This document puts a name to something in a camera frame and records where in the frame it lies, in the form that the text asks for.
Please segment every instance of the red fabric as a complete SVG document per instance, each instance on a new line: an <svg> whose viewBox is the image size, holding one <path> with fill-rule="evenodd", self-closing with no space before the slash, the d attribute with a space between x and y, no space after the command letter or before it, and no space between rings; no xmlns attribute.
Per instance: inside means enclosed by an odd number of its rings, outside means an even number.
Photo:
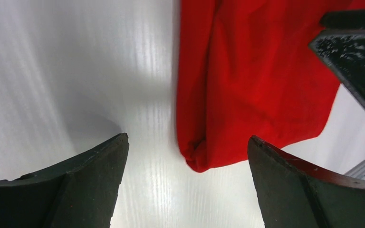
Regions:
<svg viewBox="0 0 365 228"><path fill-rule="evenodd" d="M328 11L365 0L181 0L177 138L197 172L317 137L340 82L308 49Z"/></svg>

